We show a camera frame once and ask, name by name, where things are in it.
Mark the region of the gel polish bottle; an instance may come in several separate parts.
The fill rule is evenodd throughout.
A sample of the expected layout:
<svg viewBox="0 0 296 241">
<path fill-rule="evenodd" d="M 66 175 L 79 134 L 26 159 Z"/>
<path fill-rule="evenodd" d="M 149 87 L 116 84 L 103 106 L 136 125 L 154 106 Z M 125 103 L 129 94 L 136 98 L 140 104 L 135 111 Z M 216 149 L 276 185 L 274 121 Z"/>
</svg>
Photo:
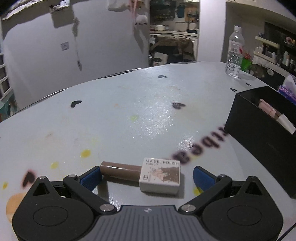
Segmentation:
<svg viewBox="0 0 296 241">
<path fill-rule="evenodd" d="M 141 192 L 176 195 L 181 183 L 178 160 L 144 158 L 141 166 L 102 162 L 103 176 L 137 182 Z"/>
</svg>

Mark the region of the black storage box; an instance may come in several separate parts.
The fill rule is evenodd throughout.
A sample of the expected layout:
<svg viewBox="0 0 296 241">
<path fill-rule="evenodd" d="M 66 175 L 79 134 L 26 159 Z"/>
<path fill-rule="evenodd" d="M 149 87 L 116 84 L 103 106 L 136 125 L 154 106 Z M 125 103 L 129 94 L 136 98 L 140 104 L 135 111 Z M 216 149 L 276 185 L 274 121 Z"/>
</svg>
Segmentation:
<svg viewBox="0 0 296 241">
<path fill-rule="evenodd" d="M 263 100 L 295 124 L 295 105 L 269 86 L 236 93 L 224 129 L 295 198 L 295 134 L 259 108 Z"/>
</svg>

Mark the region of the oval wooden block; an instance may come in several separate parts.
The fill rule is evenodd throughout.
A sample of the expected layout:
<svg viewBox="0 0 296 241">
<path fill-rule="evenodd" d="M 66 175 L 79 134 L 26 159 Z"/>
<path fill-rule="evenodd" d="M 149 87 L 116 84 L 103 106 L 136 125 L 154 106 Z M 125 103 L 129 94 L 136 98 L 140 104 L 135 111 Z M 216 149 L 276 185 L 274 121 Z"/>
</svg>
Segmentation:
<svg viewBox="0 0 296 241">
<path fill-rule="evenodd" d="M 23 198 L 25 197 L 26 193 L 17 193 L 12 195 L 7 204 L 6 204 L 6 216 L 9 221 L 9 223 L 12 222 L 13 215 L 15 214 L 15 211 L 17 210 L 18 206 L 22 202 Z"/>
</svg>

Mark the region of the pink scissors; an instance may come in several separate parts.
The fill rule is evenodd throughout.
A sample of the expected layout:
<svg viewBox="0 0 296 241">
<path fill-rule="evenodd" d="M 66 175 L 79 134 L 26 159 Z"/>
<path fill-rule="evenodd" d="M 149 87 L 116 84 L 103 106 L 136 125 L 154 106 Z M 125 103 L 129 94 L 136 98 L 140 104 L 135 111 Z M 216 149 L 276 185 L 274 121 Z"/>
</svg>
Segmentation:
<svg viewBox="0 0 296 241">
<path fill-rule="evenodd" d="M 277 111 L 274 107 L 272 107 L 263 99 L 259 100 L 258 107 L 275 120 L 277 120 L 281 116 L 281 113 L 279 111 Z"/>
</svg>

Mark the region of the white power adapter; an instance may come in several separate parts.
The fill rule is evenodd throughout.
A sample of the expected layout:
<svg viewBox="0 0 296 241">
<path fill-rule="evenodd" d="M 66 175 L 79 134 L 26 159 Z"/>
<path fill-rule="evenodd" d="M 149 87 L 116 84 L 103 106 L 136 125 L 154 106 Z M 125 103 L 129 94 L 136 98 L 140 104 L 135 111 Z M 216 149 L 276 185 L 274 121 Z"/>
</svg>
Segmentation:
<svg viewBox="0 0 296 241">
<path fill-rule="evenodd" d="M 294 134 L 296 128 L 292 124 L 292 122 L 284 115 L 280 115 L 277 118 L 277 122 L 280 123 L 287 131 L 289 131 L 291 134 Z"/>
</svg>

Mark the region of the purple tissue box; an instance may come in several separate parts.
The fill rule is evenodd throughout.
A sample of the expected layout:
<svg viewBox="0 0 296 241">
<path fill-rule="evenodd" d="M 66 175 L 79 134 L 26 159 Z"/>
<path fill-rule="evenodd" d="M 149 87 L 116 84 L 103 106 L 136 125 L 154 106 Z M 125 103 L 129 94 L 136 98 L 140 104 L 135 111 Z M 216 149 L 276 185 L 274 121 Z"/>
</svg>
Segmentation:
<svg viewBox="0 0 296 241">
<path fill-rule="evenodd" d="M 294 75 L 290 74 L 285 78 L 283 84 L 278 88 L 278 93 L 296 105 L 296 85 Z"/>
</svg>

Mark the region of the clear water bottle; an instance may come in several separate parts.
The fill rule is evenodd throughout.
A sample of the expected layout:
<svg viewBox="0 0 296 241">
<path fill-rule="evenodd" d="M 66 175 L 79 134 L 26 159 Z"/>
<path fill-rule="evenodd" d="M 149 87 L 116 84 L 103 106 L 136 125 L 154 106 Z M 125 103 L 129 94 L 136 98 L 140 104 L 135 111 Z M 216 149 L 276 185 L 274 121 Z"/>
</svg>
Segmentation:
<svg viewBox="0 0 296 241">
<path fill-rule="evenodd" d="M 229 37 L 227 61 L 226 61 L 226 74 L 238 78 L 241 70 L 243 60 L 245 40 L 242 35 L 242 28 L 234 26 L 234 32 Z"/>
</svg>

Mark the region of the white plush on wall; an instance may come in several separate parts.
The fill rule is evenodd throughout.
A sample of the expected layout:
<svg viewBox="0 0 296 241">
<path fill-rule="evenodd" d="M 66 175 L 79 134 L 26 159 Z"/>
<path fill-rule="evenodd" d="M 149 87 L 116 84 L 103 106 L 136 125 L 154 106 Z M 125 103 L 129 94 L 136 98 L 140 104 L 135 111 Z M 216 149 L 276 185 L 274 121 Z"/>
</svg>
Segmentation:
<svg viewBox="0 0 296 241">
<path fill-rule="evenodd" d="M 136 25 L 147 25 L 148 24 L 148 18 L 146 15 L 137 15 L 135 18 L 135 24 Z"/>
</svg>

